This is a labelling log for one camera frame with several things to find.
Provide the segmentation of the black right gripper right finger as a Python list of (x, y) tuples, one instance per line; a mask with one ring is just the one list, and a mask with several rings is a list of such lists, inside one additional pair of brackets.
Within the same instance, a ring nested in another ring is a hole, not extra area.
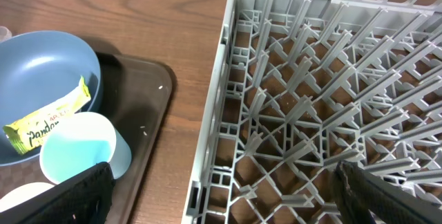
[(441, 222), (441, 210), (434, 205), (372, 175), (355, 162), (338, 162), (331, 173), (331, 194), (344, 224), (373, 224), (376, 216), (385, 223)]

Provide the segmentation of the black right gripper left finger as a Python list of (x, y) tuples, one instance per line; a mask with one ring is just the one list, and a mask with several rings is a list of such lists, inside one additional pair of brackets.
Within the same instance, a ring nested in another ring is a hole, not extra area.
[(1, 213), (2, 223), (104, 224), (112, 205), (115, 179), (100, 162), (48, 191)]

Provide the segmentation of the white cup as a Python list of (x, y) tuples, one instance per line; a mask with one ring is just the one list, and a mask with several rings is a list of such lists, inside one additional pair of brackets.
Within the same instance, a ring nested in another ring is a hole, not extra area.
[(59, 184), (99, 164), (110, 165), (113, 178), (131, 165), (128, 143), (111, 121), (94, 112), (76, 113), (62, 120), (41, 148), (39, 164), (44, 176)]

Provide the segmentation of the small bowl of rice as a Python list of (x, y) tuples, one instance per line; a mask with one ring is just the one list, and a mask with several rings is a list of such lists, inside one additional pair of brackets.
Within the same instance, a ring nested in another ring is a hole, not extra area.
[(53, 188), (54, 185), (50, 183), (35, 182), (22, 185), (11, 192), (7, 193), (1, 199), (1, 212), (11, 209), (17, 205), (20, 205), (35, 196), (38, 196), (49, 189)]

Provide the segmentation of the yellow green snack wrapper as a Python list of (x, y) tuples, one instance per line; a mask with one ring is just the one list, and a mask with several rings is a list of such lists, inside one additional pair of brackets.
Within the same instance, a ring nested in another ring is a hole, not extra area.
[(50, 103), (12, 124), (3, 126), (3, 131), (15, 151), (24, 155), (40, 147), (59, 122), (78, 112), (89, 103), (91, 95), (83, 76), (78, 86), (67, 95)]

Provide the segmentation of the blue plate bowl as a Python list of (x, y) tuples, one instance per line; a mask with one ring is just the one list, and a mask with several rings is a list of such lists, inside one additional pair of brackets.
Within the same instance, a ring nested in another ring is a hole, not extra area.
[(3, 126), (62, 98), (83, 76), (91, 100), (81, 111), (97, 111), (102, 103), (102, 72), (98, 57), (79, 37), (42, 30), (1, 42), (1, 165), (25, 162), (39, 155), (37, 147), (18, 154)]

